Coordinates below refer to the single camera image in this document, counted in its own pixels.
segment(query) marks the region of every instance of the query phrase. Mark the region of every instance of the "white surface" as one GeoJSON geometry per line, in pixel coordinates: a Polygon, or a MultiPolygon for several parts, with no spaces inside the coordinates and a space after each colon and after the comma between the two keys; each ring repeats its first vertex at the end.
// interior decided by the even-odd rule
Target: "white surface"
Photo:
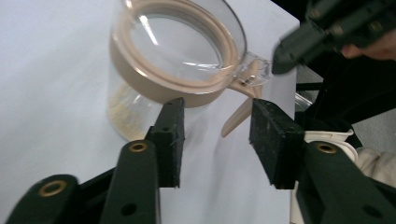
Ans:
{"type": "Polygon", "coordinates": [[[315,138],[328,138],[331,140],[345,142],[347,138],[353,134],[353,130],[349,129],[346,133],[336,133],[336,132],[322,132],[322,131],[306,131],[305,138],[315,139],[315,138]]]}
{"type": "MultiPolygon", "coordinates": [[[[229,1],[248,48],[271,58],[298,22],[266,0],[229,1]]],[[[0,3],[0,222],[38,180],[80,183],[116,164],[125,141],[106,117],[112,1],[0,3]]],[[[290,115],[295,71],[274,77],[264,98],[290,115]]],[[[289,192],[269,186],[248,144],[248,120],[225,139],[224,121],[245,100],[226,91],[187,135],[181,189],[162,189],[163,223],[289,223],[289,192]]]]}

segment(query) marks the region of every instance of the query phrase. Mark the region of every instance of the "human hand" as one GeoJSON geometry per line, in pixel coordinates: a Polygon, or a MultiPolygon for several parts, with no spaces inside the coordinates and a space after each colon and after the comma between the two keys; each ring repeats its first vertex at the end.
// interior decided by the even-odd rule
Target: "human hand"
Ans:
{"type": "Polygon", "coordinates": [[[355,45],[346,45],[341,49],[341,53],[348,59],[365,55],[377,60],[396,60],[396,29],[384,34],[367,48],[359,49],[355,45]]]}

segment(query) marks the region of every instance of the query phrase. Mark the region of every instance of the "pitcher handle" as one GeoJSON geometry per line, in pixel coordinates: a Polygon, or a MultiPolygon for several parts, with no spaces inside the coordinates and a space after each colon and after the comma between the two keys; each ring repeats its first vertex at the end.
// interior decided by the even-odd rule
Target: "pitcher handle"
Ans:
{"type": "Polygon", "coordinates": [[[255,59],[247,66],[247,69],[228,87],[245,94],[248,98],[224,123],[221,129],[221,137],[226,137],[250,116],[253,98],[262,98],[262,84],[271,77],[269,73],[270,62],[256,55],[253,56],[255,59]]]}

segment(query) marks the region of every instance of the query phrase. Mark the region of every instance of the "black mechanical part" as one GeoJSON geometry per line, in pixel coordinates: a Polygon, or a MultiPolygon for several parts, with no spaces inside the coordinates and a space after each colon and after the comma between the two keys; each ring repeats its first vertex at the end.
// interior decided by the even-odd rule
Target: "black mechanical part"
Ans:
{"type": "Polygon", "coordinates": [[[303,167],[297,199],[306,224],[396,223],[396,208],[340,147],[309,143],[303,167]]]}
{"type": "Polygon", "coordinates": [[[277,189],[294,189],[304,130],[274,103],[253,99],[249,141],[270,183],[277,189]]]}
{"type": "Polygon", "coordinates": [[[250,142],[277,189],[299,182],[304,223],[396,223],[395,188],[364,176],[336,145],[302,144],[301,128],[292,123],[274,104],[254,100],[250,142]]]}
{"type": "Polygon", "coordinates": [[[81,185],[71,175],[37,182],[7,224],[160,223],[158,188],[179,185],[183,143],[184,100],[178,98],[163,106],[145,140],[122,148],[116,168],[81,185]]]}
{"type": "Polygon", "coordinates": [[[7,223],[75,223],[79,185],[71,175],[53,175],[34,184],[16,205],[7,223]]]}
{"type": "Polygon", "coordinates": [[[306,22],[276,47],[272,72],[286,73],[344,45],[366,47],[395,28],[396,0],[316,1],[307,10],[306,22]]]}
{"type": "Polygon", "coordinates": [[[185,140],[184,100],[182,98],[169,101],[164,105],[155,125],[150,127],[145,139],[157,147],[160,187],[179,187],[185,140]]]}
{"type": "Polygon", "coordinates": [[[139,140],[125,145],[107,194],[101,224],[160,223],[155,146],[139,140]]]}

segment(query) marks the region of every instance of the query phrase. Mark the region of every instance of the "screw hole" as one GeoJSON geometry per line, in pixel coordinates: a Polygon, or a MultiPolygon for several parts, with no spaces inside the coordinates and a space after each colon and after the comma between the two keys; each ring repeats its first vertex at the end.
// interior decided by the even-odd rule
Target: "screw hole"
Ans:
{"type": "Polygon", "coordinates": [[[317,149],[321,152],[330,153],[330,154],[337,152],[337,149],[335,149],[332,146],[328,146],[328,145],[317,145],[317,149]]]}
{"type": "Polygon", "coordinates": [[[370,217],[375,217],[375,218],[382,218],[382,213],[378,211],[378,209],[372,207],[371,205],[364,205],[362,208],[363,212],[370,217]]]}
{"type": "Polygon", "coordinates": [[[146,146],[146,144],[137,143],[137,144],[133,144],[129,149],[130,149],[132,152],[141,152],[141,151],[146,150],[146,148],[148,148],[148,147],[146,146]]]}
{"type": "Polygon", "coordinates": [[[133,215],[137,210],[137,206],[134,203],[128,203],[121,208],[121,213],[123,216],[128,217],[133,215]]]}
{"type": "Polygon", "coordinates": [[[67,183],[63,180],[55,180],[52,182],[49,182],[48,184],[44,185],[41,187],[40,191],[38,194],[41,197],[50,197],[53,195],[56,195],[60,192],[62,192],[67,186],[67,183]]]}

